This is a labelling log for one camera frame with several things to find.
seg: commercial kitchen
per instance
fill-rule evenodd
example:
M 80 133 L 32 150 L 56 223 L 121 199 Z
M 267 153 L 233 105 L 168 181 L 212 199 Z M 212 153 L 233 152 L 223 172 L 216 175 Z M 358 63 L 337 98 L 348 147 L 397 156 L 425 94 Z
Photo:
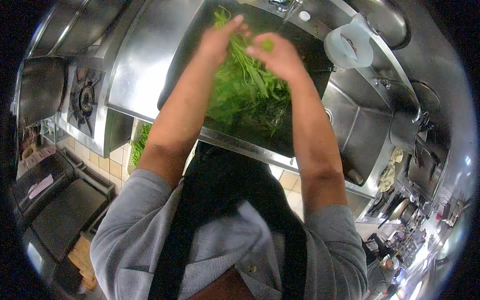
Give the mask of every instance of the commercial kitchen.
M 52 5 L 18 70 L 11 106 L 18 167 L 12 206 L 44 282 L 73 299 L 105 297 L 89 262 L 90 241 L 135 169 L 142 130 L 219 7 L 242 14 L 254 34 L 278 32 L 295 45 L 337 138 L 357 232 L 373 253 L 386 246 L 401 257 L 391 299 L 435 297 L 475 206 L 477 127 L 465 70 L 439 16 L 411 0 Z M 268 164 L 303 221 L 292 124 L 285 121 L 291 108 L 282 113 L 272 135 L 225 130 L 207 118 L 198 140 Z

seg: white chef hat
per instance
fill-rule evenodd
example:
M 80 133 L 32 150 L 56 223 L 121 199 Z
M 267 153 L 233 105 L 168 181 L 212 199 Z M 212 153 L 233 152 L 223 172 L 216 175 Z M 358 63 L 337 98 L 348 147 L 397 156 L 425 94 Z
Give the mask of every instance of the white chef hat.
M 400 267 L 400 262 L 398 261 L 398 258 L 396 257 L 393 257 L 391 258 L 392 262 L 393 262 L 393 269 L 396 270 Z

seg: cloth rag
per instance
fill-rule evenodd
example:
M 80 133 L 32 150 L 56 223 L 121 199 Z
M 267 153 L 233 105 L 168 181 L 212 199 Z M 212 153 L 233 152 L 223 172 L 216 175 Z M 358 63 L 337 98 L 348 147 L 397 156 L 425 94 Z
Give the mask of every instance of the cloth rag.
M 381 192 L 386 192 L 392 186 L 395 180 L 395 163 L 401 162 L 403 159 L 403 150 L 395 147 L 388 161 L 388 165 L 380 176 L 380 182 L 378 183 L 378 189 Z

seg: hand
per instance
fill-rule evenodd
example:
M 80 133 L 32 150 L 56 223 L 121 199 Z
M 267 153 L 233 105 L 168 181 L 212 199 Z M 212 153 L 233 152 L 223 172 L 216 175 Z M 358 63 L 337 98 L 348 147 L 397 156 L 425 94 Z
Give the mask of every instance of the hand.
M 227 57 L 229 37 L 237 30 L 246 30 L 248 26 L 242 24 L 243 16 L 238 15 L 221 28 L 211 27 L 205 30 L 198 55 L 204 59 L 212 60 L 219 66 Z
M 273 42 L 271 52 L 260 47 L 263 40 L 270 38 Z M 275 33 L 265 33 L 253 39 L 253 46 L 247 48 L 247 54 L 261 60 L 273 74 L 291 84 L 293 81 L 309 75 L 295 47 L 286 39 Z

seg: bunch of greens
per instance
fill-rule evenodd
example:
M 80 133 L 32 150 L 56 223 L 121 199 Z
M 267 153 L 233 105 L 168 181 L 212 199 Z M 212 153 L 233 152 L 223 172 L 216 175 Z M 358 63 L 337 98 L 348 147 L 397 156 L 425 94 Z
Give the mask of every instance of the bunch of greens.
M 150 128 L 152 128 L 152 124 L 145 123 L 140 129 L 140 140 L 138 140 L 137 142 L 130 141 L 130 145 L 132 147 L 132 163 L 134 166 L 137 166 L 138 160 L 140 159 L 140 156 L 145 149 L 145 142 L 147 141 Z
M 231 18 L 227 9 L 222 6 L 220 9 L 215 12 L 217 28 Z M 290 92 L 285 81 L 266 71 L 263 63 L 245 54 L 247 46 L 243 35 L 230 37 L 229 55 L 214 77 L 206 115 L 227 127 L 259 127 L 271 137 L 283 122 L 291 100 Z M 267 51 L 273 47 L 269 38 L 262 43 L 262 48 Z

